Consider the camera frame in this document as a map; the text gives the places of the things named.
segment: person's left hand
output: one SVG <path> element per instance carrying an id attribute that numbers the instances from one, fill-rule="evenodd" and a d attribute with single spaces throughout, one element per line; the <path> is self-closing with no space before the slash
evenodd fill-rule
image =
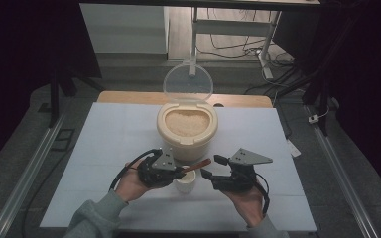
<path id="1" fill-rule="evenodd" d="M 145 192 L 151 190 L 152 188 L 147 188 L 139 180 L 138 171 L 136 170 L 142 160 L 137 161 L 131 169 L 126 171 L 123 175 L 119 184 L 117 185 L 115 192 L 118 194 L 124 201 L 132 201 L 140 198 Z"/>

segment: person's right hand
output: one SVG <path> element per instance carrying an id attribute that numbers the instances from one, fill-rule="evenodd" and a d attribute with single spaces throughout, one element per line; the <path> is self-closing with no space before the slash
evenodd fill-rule
<path id="1" fill-rule="evenodd" d="M 222 193 L 230 198 L 237 212 L 249 227 L 255 227 L 262 222 L 264 218 L 262 214 L 263 196 L 255 186 L 242 193 L 230 191 L 222 191 Z"/>

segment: wall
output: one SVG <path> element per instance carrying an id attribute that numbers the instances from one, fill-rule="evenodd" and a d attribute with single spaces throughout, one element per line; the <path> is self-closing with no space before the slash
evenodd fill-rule
<path id="1" fill-rule="evenodd" d="M 80 4 L 96 53 L 167 52 L 167 7 Z"/>

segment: floor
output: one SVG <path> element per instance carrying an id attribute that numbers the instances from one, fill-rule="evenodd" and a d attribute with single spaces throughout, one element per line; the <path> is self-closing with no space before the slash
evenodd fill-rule
<path id="1" fill-rule="evenodd" d="M 105 54 L 98 55 L 98 60 L 103 79 L 95 78 L 94 80 L 107 90 L 163 91 L 165 75 L 178 64 L 178 61 L 174 59 L 140 56 L 125 58 L 125 56 Z M 315 126 L 307 121 L 309 114 L 301 101 L 304 89 L 301 88 L 283 98 L 276 99 L 275 91 L 281 86 L 274 86 L 262 78 L 260 65 L 256 60 L 201 60 L 199 64 L 212 76 L 214 93 L 268 94 L 280 115 L 285 134 L 302 152 L 300 156 L 294 158 L 294 162 L 318 232 L 291 233 L 291 237 L 365 237 L 318 142 Z M 275 77 L 284 74 L 286 70 L 288 70 L 287 67 L 278 65 L 272 67 Z M 99 94 L 99 91 L 81 80 L 76 79 L 74 83 L 78 88 L 75 97 L 65 98 L 61 95 L 61 102 L 71 100 L 71 108 L 62 124 L 64 134 L 61 133 L 52 143 L 52 149 L 47 154 L 18 215 L 9 227 L 7 237 L 62 237 L 64 234 L 63 229 L 41 229 L 39 224 L 58 186 L 71 148 L 79 137 L 89 108 Z M 47 131 L 50 122 L 49 103 L 48 86 L 39 88 L 32 94 L 30 109 L 0 153 L 0 212 Z M 328 138 L 381 237 L 381 179 L 339 127 L 334 115 L 335 110 L 337 106 L 331 104 L 327 114 Z M 139 234 L 139 237 L 150 236 L 196 237 L 195 235 Z M 138 235 L 124 234 L 123 237 L 138 237 Z"/>

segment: aluminum rail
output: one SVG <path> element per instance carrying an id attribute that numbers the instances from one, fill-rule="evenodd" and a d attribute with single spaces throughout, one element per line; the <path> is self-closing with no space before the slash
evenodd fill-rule
<path id="1" fill-rule="evenodd" d="M 20 179 L 11 192 L 8 200 L 6 201 L 2 211 L 0 213 L 0 237 L 5 237 L 15 216 L 18 213 L 30 187 L 36 178 L 37 173 L 42 166 L 42 163 L 51 148 L 52 142 L 58 134 L 58 131 L 64 122 L 66 114 L 70 108 L 72 99 L 68 99 L 63 106 L 63 113 L 53 128 L 48 128 L 38 148 L 21 174 Z"/>
<path id="2" fill-rule="evenodd" d="M 305 110 L 309 116 L 312 115 L 308 106 L 305 106 Z M 330 167 L 332 168 L 336 180 L 339 183 L 339 187 L 341 188 L 346 201 L 354 213 L 354 217 L 357 220 L 358 226 L 363 233 L 363 236 L 365 238 L 378 238 L 379 235 L 374 228 L 370 216 L 364 208 L 360 197 L 357 195 L 357 192 L 355 191 L 338 155 L 336 154 L 335 149 L 333 148 L 332 143 L 329 140 L 329 137 L 323 135 L 318 125 L 314 124 L 313 126 L 315 129 L 315 134 L 317 135 L 317 139 L 326 154 Z"/>

